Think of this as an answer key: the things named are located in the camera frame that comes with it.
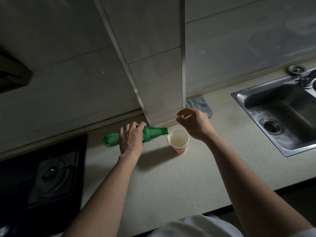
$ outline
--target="tiled wall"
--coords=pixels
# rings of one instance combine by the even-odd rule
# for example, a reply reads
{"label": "tiled wall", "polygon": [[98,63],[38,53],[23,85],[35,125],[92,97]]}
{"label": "tiled wall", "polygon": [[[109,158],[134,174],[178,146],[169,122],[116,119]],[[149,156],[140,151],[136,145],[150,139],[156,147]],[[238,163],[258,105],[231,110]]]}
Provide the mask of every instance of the tiled wall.
{"label": "tiled wall", "polygon": [[186,92],[316,51],[316,0],[186,0]]}
{"label": "tiled wall", "polygon": [[101,0],[152,125],[182,108],[179,0]]}
{"label": "tiled wall", "polygon": [[34,72],[0,95],[0,152],[140,108],[93,0],[0,0],[0,20]]}

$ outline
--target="red paper cup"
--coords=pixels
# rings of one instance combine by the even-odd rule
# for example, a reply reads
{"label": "red paper cup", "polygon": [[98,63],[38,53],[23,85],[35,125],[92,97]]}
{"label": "red paper cup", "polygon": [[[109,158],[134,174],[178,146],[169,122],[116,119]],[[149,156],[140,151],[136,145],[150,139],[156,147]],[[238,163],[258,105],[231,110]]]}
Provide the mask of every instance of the red paper cup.
{"label": "red paper cup", "polygon": [[184,153],[186,145],[189,142],[189,134],[182,129],[172,130],[167,136],[169,144],[177,155]]}

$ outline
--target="hand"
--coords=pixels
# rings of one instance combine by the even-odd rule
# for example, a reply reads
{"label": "hand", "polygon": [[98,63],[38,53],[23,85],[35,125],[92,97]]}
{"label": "hand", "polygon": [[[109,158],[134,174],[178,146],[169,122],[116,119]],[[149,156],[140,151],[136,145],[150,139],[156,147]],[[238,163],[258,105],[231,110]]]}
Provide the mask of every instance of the hand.
{"label": "hand", "polygon": [[121,127],[119,131],[121,158],[130,159],[134,164],[137,163],[144,146],[142,138],[144,126],[146,123],[142,121],[139,125],[133,122],[126,124],[125,128]]}
{"label": "hand", "polygon": [[177,118],[177,121],[187,130],[195,139],[207,141],[213,134],[217,134],[207,115],[194,108],[184,108],[177,115],[183,115],[184,118]]}

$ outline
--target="sink drain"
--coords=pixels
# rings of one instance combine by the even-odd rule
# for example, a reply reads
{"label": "sink drain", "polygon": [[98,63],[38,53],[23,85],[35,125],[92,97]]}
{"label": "sink drain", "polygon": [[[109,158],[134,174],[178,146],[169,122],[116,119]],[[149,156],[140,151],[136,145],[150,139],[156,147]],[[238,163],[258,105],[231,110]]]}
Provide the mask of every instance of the sink drain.
{"label": "sink drain", "polygon": [[276,120],[263,119],[261,125],[268,133],[273,135],[280,134],[283,131],[282,126]]}

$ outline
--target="blue cloth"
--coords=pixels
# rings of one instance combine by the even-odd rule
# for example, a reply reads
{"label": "blue cloth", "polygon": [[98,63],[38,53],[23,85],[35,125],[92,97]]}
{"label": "blue cloth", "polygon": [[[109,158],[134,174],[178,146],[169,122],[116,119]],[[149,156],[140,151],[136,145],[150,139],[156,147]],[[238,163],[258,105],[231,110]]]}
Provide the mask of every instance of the blue cloth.
{"label": "blue cloth", "polygon": [[206,113],[208,118],[212,117],[213,111],[208,106],[203,96],[197,96],[186,100],[185,106],[195,108]]}

